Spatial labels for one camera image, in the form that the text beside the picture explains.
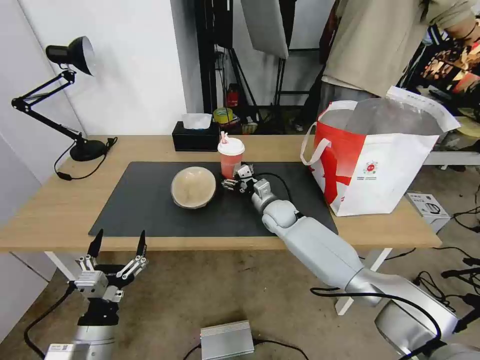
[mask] wooden table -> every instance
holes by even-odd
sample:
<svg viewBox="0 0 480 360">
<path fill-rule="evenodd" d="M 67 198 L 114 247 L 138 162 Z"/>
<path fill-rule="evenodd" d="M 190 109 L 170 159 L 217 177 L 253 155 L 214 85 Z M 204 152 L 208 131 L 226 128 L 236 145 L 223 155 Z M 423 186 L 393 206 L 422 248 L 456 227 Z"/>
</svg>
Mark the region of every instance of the wooden table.
<svg viewBox="0 0 480 360">
<path fill-rule="evenodd" d="M 246 162 L 300 161 L 303 135 L 246 135 Z M 105 141 L 105 136 L 92 139 Z M 100 159 L 68 159 L 61 171 L 72 176 L 90 172 Z M 82 180 L 52 176 L 0 230 L 0 251 L 43 251 L 71 280 L 80 268 L 69 253 L 85 253 L 88 232 L 114 187 L 132 161 L 218 162 L 217 152 L 175 152 L 171 136 L 119 136 L 98 171 Z M 376 270 L 393 248 L 438 247 L 440 239 L 403 198 L 391 214 L 333 217 L 339 235 L 356 248 L 374 249 L 365 265 Z M 102 251 L 133 251 L 138 238 L 105 237 Z M 277 237 L 168 237 L 147 238 L 149 251 L 162 250 L 279 250 Z"/>
</svg>

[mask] logo on bag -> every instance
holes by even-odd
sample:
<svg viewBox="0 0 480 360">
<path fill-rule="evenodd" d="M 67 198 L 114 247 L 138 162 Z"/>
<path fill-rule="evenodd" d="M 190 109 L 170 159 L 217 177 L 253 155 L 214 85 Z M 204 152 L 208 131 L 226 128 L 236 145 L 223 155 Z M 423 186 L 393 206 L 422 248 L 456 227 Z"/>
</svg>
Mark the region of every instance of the logo on bag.
<svg viewBox="0 0 480 360">
<path fill-rule="evenodd" d="M 377 172 L 378 164 L 377 161 L 367 162 L 365 168 L 363 168 L 363 173 L 367 176 L 375 174 Z"/>
</svg>

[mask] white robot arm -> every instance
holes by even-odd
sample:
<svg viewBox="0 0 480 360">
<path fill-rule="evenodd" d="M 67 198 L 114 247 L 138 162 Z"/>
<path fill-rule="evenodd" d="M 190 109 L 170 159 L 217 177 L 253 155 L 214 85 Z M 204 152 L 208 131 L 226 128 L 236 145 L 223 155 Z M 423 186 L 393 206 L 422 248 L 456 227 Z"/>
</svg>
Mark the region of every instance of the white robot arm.
<svg viewBox="0 0 480 360">
<path fill-rule="evenodd" d="M 256 180 L 253 169 L 243 165 L 236 171 L 237 181 L 226 180 L 224 187 L 240 186 L 252 194 L 252 202 L 266 228 L 283 240 L 286 247 L 322 282 L 347 293 L 386 294 L 410 301 L 430 314 L 441 331 L 441 340 L 455 332 L 456 316 L 429 294 L 398 275 L 385 275 L 365 268 L 355 249 L 316 219 L 304 216 L 286 200 L 277 199 L 266 179 Z M 381 298 L 364 296 L 366 304 L 377 305 Z M 375 319 L 383 337 L 400 354 L 409 358 L 412 352 L 425 348 L 437 335 L 434 323 L 416 307 L 391 299 Z M 443 359 L 480 359 L 478 349 L 463 345 L 446 345 L 436 341 L 425 349 L 424 357 Z"/>
</svg>

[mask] bowl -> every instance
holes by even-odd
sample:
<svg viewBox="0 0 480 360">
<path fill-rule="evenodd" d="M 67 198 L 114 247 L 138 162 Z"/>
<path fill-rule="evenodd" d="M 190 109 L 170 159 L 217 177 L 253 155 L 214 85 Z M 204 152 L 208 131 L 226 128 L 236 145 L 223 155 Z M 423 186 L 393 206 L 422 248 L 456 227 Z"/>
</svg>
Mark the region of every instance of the bowl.
<svg viewBox="0 0 480 360">
<path fill-rule="evenodd" d="M 175 204 L 185 209 L 198 209 L 214 197 L 217 181 L 204 167 L 191 166 L 179 171 L 171 182 L 170 192 Z"/>
</svg>

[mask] lamp shade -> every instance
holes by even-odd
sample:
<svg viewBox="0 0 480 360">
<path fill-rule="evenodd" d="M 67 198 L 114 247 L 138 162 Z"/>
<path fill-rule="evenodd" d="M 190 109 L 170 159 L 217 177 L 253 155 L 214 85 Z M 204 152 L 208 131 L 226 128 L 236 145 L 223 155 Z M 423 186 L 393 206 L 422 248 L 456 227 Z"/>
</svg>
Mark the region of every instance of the lamp shade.
<svg viewBox="0 0 480 360">
<path fill-rule="evenodd" d="M 68 46 L 49 45 L 45 53 L 52 63 L 73 65 L 85 74 L 95 75 L 94 49 L 86 36 L 77 37 Z"/>
</svg>

